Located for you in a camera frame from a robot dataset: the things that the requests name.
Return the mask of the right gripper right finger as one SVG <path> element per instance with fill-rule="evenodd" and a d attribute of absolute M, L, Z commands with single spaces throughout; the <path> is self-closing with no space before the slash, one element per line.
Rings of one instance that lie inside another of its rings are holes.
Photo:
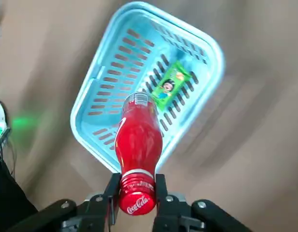
<path fill-rule="evenodd" d="M 163 174 L 155 176 L 157 214 L 154 232 L 250 232 L 251 229 L 212 201 L 200 199 L 189 205 L 179 193 L 169 193 Z"/>

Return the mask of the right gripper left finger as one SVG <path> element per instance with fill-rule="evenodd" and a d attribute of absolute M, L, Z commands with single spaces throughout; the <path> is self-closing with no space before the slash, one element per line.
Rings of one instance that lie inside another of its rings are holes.
<path fill-rule="evenodd" d="M 103 193 L 77 205 L 70 199 L 54 202 L 20 221 L 9 232 L 109 232 L 118 212 L 120 173 L 112 174 Z"/>

